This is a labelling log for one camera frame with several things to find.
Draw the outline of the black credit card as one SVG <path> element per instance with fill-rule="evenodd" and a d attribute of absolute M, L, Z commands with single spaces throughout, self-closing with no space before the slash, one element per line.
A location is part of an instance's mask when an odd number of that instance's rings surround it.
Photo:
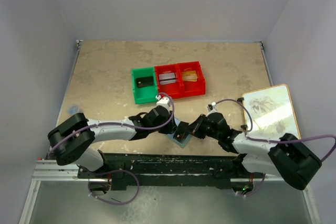
<path fill-rule="evenodd" d="M 188 132 L 187 132 L 188 127 L 189 127 L 189 124 L 187 122 L 181 121 L 175 131 L 174 139 L 177 140 L 179 143 L 183 143 L 188 137 Z"/>

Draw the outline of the green card holder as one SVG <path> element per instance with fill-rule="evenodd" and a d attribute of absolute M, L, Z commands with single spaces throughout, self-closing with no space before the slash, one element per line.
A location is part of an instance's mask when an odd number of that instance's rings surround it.
<path fill-rule="evenodd" d="M 173 133 L 167 134 L 166 136 L 177 144 L 179 147 L 184 148 L 191 139 L 191 135 L 187 132 L 188 123 L 182 122 L 179 119 L 174 119 L 176 128 Z"/>

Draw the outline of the gold credit card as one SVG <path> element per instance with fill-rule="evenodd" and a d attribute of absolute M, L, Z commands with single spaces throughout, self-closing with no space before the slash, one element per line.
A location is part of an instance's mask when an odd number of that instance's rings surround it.
<path fill-rule="evenodd" d="M 185 82 L 196 82 L 198 80 L 198 75 L 196 70 L 182 71 L 182 80 Z"/>

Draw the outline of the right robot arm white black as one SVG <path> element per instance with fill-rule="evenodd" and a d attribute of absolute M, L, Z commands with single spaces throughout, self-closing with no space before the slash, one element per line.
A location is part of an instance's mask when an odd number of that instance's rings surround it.
<path fill-rule="evenodd" d="M 219 112 L 202 114 L 186 127 L 196 138 L 211 137 L 227 152 L 238 154 L 234 173 L 246 177 L 263 173 L 282 177 L 291 187 L 304 190 L 322 166 L 322 161 L 303 143 L 290 143 L 297 138 L 286 133 L 276 143 L 262 139 L 253 141 L 244 132 L 230 128 Z"/>

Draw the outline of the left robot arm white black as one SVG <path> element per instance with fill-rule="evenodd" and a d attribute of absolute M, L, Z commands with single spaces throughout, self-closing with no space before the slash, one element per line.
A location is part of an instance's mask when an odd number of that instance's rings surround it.
<path fill-rule="evenodd" d="M 108 172 L 108 162 L 103 152 L 91 147 L 92 143 L 141 140 L 153 132 L 169 134 L 173 122 L 174 109 L 168 105 L 158 105 L 148 113 L 117 121 L 90 120 L 83 113 L 76 113 L 48 133 L 47 156 L 59 166 L 76 164 L 102 178 Z"/>

